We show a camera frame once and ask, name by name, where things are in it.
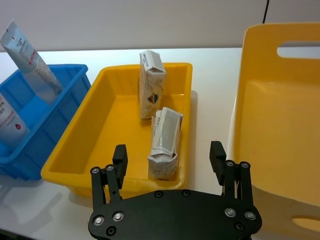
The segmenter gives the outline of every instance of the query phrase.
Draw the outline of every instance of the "milk carton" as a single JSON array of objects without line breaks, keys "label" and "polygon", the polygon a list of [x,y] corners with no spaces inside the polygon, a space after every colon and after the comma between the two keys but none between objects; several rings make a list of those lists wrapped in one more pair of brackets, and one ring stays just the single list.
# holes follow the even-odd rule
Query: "milk carton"
[{"label": "milk carton", "polygon": [[141,119],[151,118],[159,109],[166,74],[167,72],[158,53],[151,50],[140,53],[138,97]]},{"label": "milk carton", "polygon": [[168,107],[153,117],[152,148],[148,156],[148,176],[174,180],[178,168],[178,149],[183,114]]}]

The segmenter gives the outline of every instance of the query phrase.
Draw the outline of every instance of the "yellow plastic basket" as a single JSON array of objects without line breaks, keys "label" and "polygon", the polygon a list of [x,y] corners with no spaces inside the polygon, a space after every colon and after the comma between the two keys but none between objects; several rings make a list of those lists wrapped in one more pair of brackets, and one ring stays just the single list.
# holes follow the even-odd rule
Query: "yellow plastic basket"
[{"label": "yellow plastic basket", "polygon": [[320,41],[320,23],[264,24],[245,34],[234,158],[251,164],[263,226],[320,239],[320,59],[286,58],[288,41]]},{"label": "yellow plastic basket", "polygon": [[151,150],[151,121],[139,119],[138,80],[140,65],[101,70],[46,164],[41,176],[68,187],[73,193],[91,196],[90,169],[112,163],[116,145],[126,144],[128,166],[120,194],[128,198],[157,189],[178,189],[186,184],[192,65],[165,63],[167,77],[163,106],[183,113],[176,179],[148,179],[147,156]]}]

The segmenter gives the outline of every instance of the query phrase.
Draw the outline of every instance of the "white table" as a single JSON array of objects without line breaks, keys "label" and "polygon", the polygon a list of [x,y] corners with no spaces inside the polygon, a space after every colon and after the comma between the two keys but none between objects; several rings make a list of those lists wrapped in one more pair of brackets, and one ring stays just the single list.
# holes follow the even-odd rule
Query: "white table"
[{"label": "white table", "polygon": [[[93,83],[107,66],[138,64],[142,50],[91,50],[41,52],[47,64],[86,64]],[[210,142],[227,149],[230,120],[236,98],[241,48],[156,49],[163,62],[193,65],[190,122],[190,159],[187,187],[221,194],[209,161]],[[320,56],[318,47],[281,50],[299,56]],[[17,67],[0,53],[0,82]],[[39,240],[90,240],[88,220],[92,199],[73,195],[66,187],[43,180],[32,182],[0,176],[0,229]],[[288,240],[261,231],[253,240]]]}]

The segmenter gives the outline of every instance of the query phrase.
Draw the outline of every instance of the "white tube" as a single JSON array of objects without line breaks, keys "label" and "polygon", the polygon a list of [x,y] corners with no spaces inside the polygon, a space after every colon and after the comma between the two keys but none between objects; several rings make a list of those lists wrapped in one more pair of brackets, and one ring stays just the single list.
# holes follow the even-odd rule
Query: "white tube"
[{"label": "white tube", "polygon": [[0,93],[0,142],[13,150],[28,132],[25,122]]},{"label": "white tube", "polygon": [[0,43],[34,93],[47,104],[54,102],[63,86],[14,21],[4,31]]}]

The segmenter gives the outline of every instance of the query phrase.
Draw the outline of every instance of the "bolt head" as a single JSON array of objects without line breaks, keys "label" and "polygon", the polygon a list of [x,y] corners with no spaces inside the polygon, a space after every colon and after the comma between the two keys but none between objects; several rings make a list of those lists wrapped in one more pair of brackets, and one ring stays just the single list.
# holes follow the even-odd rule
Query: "bolt head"
[{"label": "bolt head", "polygon": [[229,218],[234,218],[236,216],[236,211],[232,208],[226,208],[224,210],[225,215],[227,215]]},{"label": "bolt head", "polygon": [[94,168],[94,169],[91,170],[91,172],[92,172],[93,174],[96,174],[97,172],[99,172],[99,168]]},{"label": "bolt head", "polygon": [[241,166],[242,166],[243,168],[248,168],[248,167],[249,167],[249,164],[246,163],[246,162],[243,162],[243,163],[241,163]]},{"label": "bolt head", "polygon": [[185,197],[189,197],[190,196],[190,191],[189,190],[183,190],[182,191],[182,195]]},{"label": "bolt head", "polygon": [[155,191],[155,193],[154,193],[154,196],[156,198],[161,198],[163,195],[164,195],[164,193],[162,191],[159,191],[159,190]]},{"label": "bolt head", "polygon": [[253,212],[251,212],[251,211],[246,211],[246,212],[244,213],[244,215],[245,215],[245,217],[246,217],[247,219],[249,219],[249,220],[255,220],[255,219],[256,219],[256,215],[255,215]]},{"label": "bolt head", "polygon": [[229,166],[229,167],[232,167],[234,165],[234,163],[232,161],[227,161],[226,164]]},{"label": "bolt head", "polygon": [[117,232],[117,228],[115,226],[110,226],[106,229],[106,234],[110,237],[115,235],[116,232]]},{"label": "bolt head", "polygon": [[245,230],[245,227],[244,227],[244,225],[242,223],[237,222],[235,224],[235,229],[237,229],[238,231],[242,232],[243,230]]},{"label": "bolt head", "polygon": [[104,217],[103,216],[98,216],[94,219],[93,224],[96,226],[101,225],[104,222]]},{"label": "bolt head", "polygon": [[122,212],[116,212],[113,217],[112,217],[112,220],[115,221],[115,222],[119,222],[121,221],[122,219],[124,218],[124,214]]}]

